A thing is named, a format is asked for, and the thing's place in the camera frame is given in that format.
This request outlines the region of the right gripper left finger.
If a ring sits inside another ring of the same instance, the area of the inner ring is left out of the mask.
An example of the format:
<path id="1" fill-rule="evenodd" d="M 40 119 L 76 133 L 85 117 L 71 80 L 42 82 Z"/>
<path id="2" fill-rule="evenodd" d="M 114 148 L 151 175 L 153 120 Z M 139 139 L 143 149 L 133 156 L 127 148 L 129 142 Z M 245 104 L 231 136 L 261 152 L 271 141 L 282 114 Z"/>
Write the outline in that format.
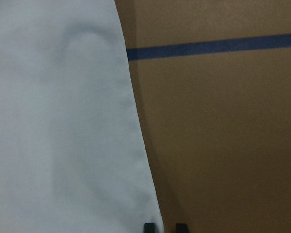
<path id="1" fill-rule="evenodd" d="M 143 233 L 155 233 L 155 223 L 145 223 L 143 225 Z"/>

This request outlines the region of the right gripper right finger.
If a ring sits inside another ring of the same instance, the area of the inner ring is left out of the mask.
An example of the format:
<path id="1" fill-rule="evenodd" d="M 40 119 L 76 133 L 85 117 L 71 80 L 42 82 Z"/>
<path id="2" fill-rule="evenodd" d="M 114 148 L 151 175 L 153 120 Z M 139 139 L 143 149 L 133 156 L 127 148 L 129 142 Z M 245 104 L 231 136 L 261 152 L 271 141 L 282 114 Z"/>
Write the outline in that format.
<path id="1" fill-rule="evenodd" d="M 189 233 L 189 228 L 185 223 L 176 223 L 176 233 Z"/>

